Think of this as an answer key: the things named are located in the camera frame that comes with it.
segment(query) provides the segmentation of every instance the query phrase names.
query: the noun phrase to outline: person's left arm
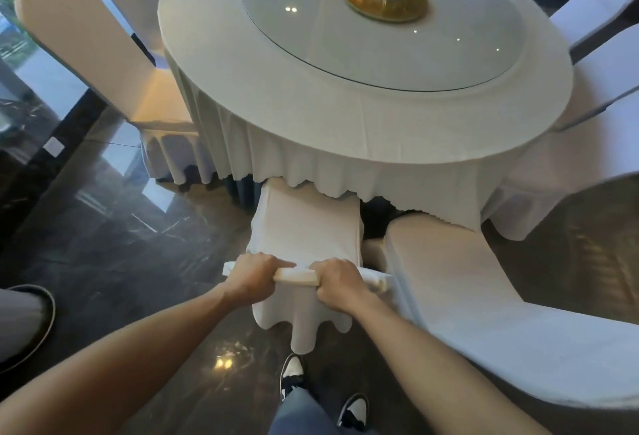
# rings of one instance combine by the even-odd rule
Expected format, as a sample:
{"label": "person's left arm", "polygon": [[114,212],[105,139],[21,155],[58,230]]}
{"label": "person's left arm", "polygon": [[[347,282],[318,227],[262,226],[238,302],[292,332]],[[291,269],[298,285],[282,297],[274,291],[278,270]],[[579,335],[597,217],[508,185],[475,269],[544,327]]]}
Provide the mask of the person's left arm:
{"label": "person's left arm", "polygon": [[238,258],[207,294],[109,334],[52,367],[0,404],[3,435],[116,431],[180,368],[224,316],[273,293],[289,262],[257,253]]}

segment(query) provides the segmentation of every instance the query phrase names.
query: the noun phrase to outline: dark polished floor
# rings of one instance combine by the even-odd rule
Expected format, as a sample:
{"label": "dark polished floor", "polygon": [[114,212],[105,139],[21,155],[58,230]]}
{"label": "dark polished floor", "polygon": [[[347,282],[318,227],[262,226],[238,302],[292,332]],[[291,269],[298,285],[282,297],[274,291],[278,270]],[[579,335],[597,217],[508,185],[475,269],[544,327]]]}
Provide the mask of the dark polished floor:
{"label": "dark polished floor", "polygon": [[[537,2],[553,9],[565,0]],[[36,283],[58,302],[50,339],[0,375],[0,399],[100,337],[216,285],[223,262],[244,250],[250,221],[219,181],[179,189],[149,179],[137,131],[105,111],[0,255],[0,288]],[[523,242],[484,227],[526,301],[639,323],[638,178],[567,199]],[[123,433],[265,433],[290,332],[259,329],[249,309],[231,314]],[[214,370],[229,354],[233,366]],[[429,432],[359,326],[341,335],[324,324],[307,361],[333,417],[359,390],[382,434]],[[639,413],[554,406],[494,381],[554,433],[639,433]]]}

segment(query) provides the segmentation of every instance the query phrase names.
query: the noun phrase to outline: person's right arm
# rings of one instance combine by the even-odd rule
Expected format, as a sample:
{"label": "person's right arm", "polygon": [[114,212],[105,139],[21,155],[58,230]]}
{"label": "person's right arm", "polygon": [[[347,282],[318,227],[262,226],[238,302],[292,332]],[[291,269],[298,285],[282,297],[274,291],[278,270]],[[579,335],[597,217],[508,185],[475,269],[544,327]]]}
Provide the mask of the person's right arm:
{"label": "person's right arm", "polygon": [[466,359],[370,292],[351,262],[331,259],[311,268],[318,273],[320,301],[356,318],[438,433],[548,433]]}

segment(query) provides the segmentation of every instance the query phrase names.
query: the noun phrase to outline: blue jeans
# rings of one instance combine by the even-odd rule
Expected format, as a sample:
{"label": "blue jeans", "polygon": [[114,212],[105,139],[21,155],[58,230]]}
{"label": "blue jeans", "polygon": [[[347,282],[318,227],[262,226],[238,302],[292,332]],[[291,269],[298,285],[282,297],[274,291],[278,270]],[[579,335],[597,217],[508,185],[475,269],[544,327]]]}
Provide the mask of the blue jeans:
{"label": "blue jeans", "polygon": [[[310,393],[294,388],[277,410],[268,435],[359,435],[361,432],[338,427]],[[376,435],[367,431],[367,435]]]}

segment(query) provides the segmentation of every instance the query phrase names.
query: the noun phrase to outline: black and white shoe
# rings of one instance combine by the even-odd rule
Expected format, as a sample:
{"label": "black and white shoe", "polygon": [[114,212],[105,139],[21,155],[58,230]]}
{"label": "black and white shoe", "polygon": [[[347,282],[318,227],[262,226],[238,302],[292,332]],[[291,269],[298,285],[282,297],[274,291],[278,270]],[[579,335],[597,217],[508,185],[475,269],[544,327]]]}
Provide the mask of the black and white shoe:
{"label": "black and white shoe", "polygon": [[293,388],[304,387],[304,367],[302,359],[295,353],[288,355],[280,376],[280,393],[282,401],[291,393]]}
{"label": "black and white shoe", "polygon": [[361,393],[356,393],[344,403],[337,419],[337,426],[364,432],[366,430],[367,415],[368,398]]}

